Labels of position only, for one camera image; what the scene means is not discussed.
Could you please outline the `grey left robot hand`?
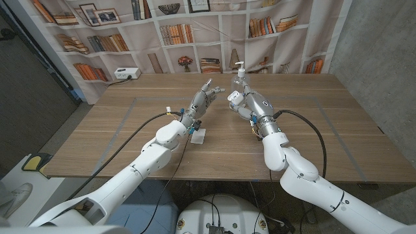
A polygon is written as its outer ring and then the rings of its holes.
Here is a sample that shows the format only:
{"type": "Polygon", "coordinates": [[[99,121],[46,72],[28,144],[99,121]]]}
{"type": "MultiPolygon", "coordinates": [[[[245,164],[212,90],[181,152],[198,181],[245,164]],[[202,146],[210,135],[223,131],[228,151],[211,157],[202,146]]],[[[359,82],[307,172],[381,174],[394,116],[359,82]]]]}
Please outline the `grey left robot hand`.
{"type": "Polygon", "coordinates": [[[196,92],[190,102],[188,109],[185,111],[180,121],[186,128],[193,125],[196,120],[200,119],[206,113],[209,105],[216,99],[217,94],[226,91],[225,88],[220,88],[219,86],[209,90],[211,83],[212,79],[209,79],[201,89],[196,92]]]}

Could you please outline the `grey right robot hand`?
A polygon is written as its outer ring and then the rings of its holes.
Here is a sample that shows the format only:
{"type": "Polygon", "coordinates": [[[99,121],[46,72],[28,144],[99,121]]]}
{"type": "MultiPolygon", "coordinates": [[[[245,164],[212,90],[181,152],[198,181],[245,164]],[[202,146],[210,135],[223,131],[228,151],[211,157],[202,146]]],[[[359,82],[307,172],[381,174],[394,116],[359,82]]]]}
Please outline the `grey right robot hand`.
{"type": "Polygon", "coordinates": [[[256,119],[258,128],[264,137],[280,132],[280,129],[272,117],[274,109],[263,95],[251,89],[250,86],[243,81],[243,91],[234,90],[227,97],[230,109],[237,112],[239,116],[245,120],[256,119]]]}

